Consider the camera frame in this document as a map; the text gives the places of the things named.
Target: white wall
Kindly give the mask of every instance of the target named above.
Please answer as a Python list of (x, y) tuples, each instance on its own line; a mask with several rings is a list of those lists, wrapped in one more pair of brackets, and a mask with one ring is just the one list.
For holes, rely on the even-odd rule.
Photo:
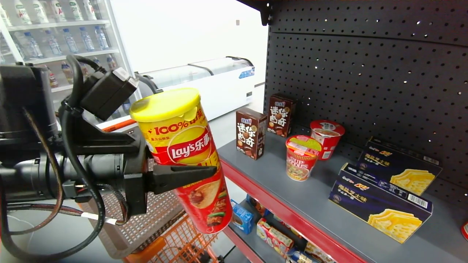
[(258, 11), (236, 0), (110, 2), (132, 70), (238, 56), (255, 65), (256, 83), (264, 81), (268, 27)]

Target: bottled drink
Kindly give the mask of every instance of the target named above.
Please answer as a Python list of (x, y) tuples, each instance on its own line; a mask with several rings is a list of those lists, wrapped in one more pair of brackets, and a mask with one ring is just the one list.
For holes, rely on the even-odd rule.
[(29, 56), (31, 58), (43, 58), (44, 55), (42, 54), (41, 50), (39, 49), (39, 45), (37, 45), (37, 42), (31, 36), (31, 33), (30, 32), (25, 32), (24, 35), (26, 36), (26, 38), (28, 40)]
[(87, 51), (94, 51), (93, 40), (91, 40), (91, 37), (86, 32), (86, 28), (81, 27), (80, 32), (81, 32), (81, 38), (83, 39), (86, 50)]
[(25, 59), (26, 56), (24, 55), (23, 49), (21, 49), (20, 45), (18, 45), (18, 43), (15, 42), (15, 46), (16, 46), (16, 49), (18, 50), (18, 52), (20, 53), (21, 58)]
[(78, 6), (76, 0), (69, 0), (68, 3), (70, 4), (70, 9), (73, 13), (75, 21), (83, 21), (83, 15), (81, 14), (80, 7)]
[(23, 25), (31, 25), (31, 19), (29, 18), (28, 12), (24, 9), (23, 3), (20, 0), (15, 0), (16, 15), (21, 20)]
[(62, 50), (57, 43), (57, 39), (54, 37), (54, 35), (52, 35), (50, 30), (46, 30), (45, 33), (47, 34), (47, 41), (49, 42), (49, 47), (52, 50), (52, 54), (54, 54), (54, 56), (62, 56)]
[(1, 4), (0, 4), (0, 16), (7, 27), (12, 26), (10, 18), (8, 17), (7, 12), (5, 11), (5, 8)]
[(101, 62), (97, 59), (97, 57), (93, 57), (94, 63), (96, 63), (98, 66), (101, 66)]
[(107, 55), (107, 65), (109, 66), (109, 70), (113, 70), (117, 68), (117, 63), (113, 59), (112, 55)]
[(88, 68), (86, 67), (86, 64), (80, 62), (80, 67), (81, 67), (81, 72), (83, 72), (83, 78), (87, 78), (89, 76), (89, 71), (88, 71)]
[(75, 40), (73, 40), (72, 34), (70, 34), (70, 30), (68, 28), (63, 29), (64, 37), (66, 44), (68, 45), (68, 49), (71, 53), (78, 53), (78, 47), (76, 47)]
[(99, 43), (99, 47), (101, 50), (109, 49), (109, 45), (107, 44), (106, 35), (101, 30), (101, 27), (95, 26), (96, 38), (97, 42)]
[(63, 71), (63, 74), (65, 74), (66, 81), (68, 81), (68, 84), (73, 84), (73, 71), (72, 71), (72, 68), (65, 61), (62, 61), (62, 71)]
[(65, 14), (58, 0), (52, 0), (52, 8), (54, 9), (55, 19), (57, 22), (66, 22)]
[(85, 8), (86, 11), (86, 16), (88, 17), (88, 20), (96, 20), (96, 13), (94, 12), (94, 7), (93, 4), (91, 3), (91, 0), (83, 0), (83, 7)]
[(41, 5), (39, 0), (33, 0), (32, 6), (34, 7), (34, 11), (36, 12), (39, 23), (48, 23), (49, 19), (47, 18), (47, 14), (45, 13), (44, 7)]
[(44, 65), (44, 67), (46, 67), (47, 70), (49, 71), (49, 82), (51, 84), (51, 88), (58, 88), (59, 87), (59, 84), (58, 84), (59, 82), (55, 78), (54, 73), (52, 73), (52, 70), (47, 65)]

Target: cup noodles lid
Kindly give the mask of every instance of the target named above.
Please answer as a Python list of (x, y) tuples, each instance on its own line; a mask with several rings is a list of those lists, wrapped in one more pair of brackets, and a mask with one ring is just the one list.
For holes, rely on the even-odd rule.
[(337, 137), (344, 134), (344, 127), (334, 121), (315, 120), (310, 123), (310, 129), (324, 137)]
[(294, 135), (286, 140), (286, 147), (294, 153), (305, 156), (318, 156), (322, 150), (321, 144), (314, 138), (306, 135)]

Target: brown box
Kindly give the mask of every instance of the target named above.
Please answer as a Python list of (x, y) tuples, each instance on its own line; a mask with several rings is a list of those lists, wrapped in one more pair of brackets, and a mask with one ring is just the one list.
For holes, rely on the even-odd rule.
[(287, 137), (293, 125), (293, 115), (296, 111), (297, 100), (286, 95), (276, 93), (270, 97), (268, 108), (268, 131)]
[(263, 155), (267, 116), (249, 108), (236, 111), (236, 148), (252, 159)]

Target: red shelf edge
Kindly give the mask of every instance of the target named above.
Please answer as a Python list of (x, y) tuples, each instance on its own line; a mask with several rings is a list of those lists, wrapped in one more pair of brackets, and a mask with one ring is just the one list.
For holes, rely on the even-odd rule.
[(310, 222), (300, 216), (294, 209), (283, 204), (278, 198), (273, 196), (267, 190), (258, 186), (252, 179), (245, 176), (242, 172), (229, 165), (221, 159), (225, 177), (246, 191), (249, 195), (257, 199), (262, 205), (277, 215), (285, 223), (294, 227), (302, 233), (304, 237), (320, 247), (325, 253), (332, 256), (339, 263), (366, 263), (354, 252), (344, 247), (333, 238), (328, 236), (322, 230), (312, 225)]
[(263, 260), (230, 227), (224, 228), (223, 233), (234, 243), (234, 245), (248, 260), (252, 263), (263, 263)]

